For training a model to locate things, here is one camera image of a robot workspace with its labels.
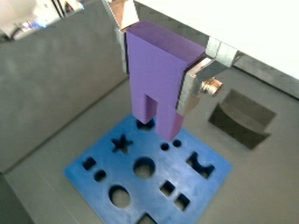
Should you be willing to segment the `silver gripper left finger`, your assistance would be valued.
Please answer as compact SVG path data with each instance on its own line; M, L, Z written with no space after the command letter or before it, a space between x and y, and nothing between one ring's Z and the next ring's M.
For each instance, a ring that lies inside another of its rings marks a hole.
M134 0L102 0L114 22L117 41L121 45L123 71L129 73L127 29L139 22Z

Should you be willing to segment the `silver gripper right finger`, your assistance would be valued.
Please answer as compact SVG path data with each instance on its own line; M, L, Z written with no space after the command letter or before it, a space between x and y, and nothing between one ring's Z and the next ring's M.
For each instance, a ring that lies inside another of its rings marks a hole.
M177 111L185 116L199 103L205 94L213 97L221 92L223 83L217 75L225 72L242 57L242 52L215 38L209 39L206 55L187 69L182 81L182 90Z

